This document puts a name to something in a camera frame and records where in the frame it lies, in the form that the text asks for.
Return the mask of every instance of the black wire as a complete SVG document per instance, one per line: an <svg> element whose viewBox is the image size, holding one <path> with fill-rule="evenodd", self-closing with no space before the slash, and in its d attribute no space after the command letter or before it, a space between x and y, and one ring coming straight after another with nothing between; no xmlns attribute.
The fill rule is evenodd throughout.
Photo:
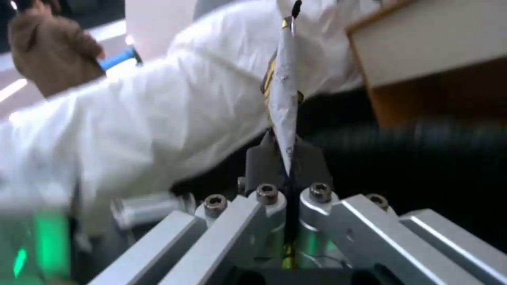
<svg viewBox="0 0 507 285"><path fill-rule="evenodd" d="M294 3L294 6L292 6L292 17L294 19L296 19L299 15L299 12L301 11L301 4L303 2L301 0L297 0L295 3Z"/></svg>

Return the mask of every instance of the white paper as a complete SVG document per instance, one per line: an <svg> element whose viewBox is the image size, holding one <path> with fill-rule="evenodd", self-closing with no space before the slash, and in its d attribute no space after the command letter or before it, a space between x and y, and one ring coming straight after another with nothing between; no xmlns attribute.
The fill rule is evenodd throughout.
<svg viewBox="0 0 507 285"><path fill-rule="evenodd" d="M269 97L269 113L273 130L280 147L280 153L287 176L291 172L296 137L296 119L298 111L298 88L296 85L296 49L290 24L282 29L276 69Z"/></svg>

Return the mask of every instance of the hand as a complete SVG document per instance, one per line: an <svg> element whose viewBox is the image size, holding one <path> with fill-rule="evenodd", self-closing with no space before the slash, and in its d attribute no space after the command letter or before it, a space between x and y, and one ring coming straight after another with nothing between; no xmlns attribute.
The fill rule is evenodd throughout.
<svg viewBox="0 0 507 285"><path fill-rule="evenodd" d="M105 53L104 53L103 50L99 53L99 55L97 55L97 59L100 59L100 60L104 60L105 59Z"/></svg>

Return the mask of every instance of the sleeve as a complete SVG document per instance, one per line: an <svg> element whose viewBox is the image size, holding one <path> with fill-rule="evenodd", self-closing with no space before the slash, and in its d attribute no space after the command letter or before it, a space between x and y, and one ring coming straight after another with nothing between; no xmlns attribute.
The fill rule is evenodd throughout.
<svg viewBox="0 0 507 285"><path fill-rule="evenodd" d="M59 26L70 44L83 56L96 58L102 52L102 46L79 25L71 20L59 18Z"/></svg>

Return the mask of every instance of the metal clamp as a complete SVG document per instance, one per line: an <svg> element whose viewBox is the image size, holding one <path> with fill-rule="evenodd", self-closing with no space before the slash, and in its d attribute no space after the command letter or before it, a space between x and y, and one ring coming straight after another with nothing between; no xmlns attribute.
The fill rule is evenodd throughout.
<svg viewBox="0 0 507 285"><path fill-rule="evenodd" d="M480 284L363 195L338 203L301 201L300 218L322 230L354 267L385 266L409 284Z"/></svg>

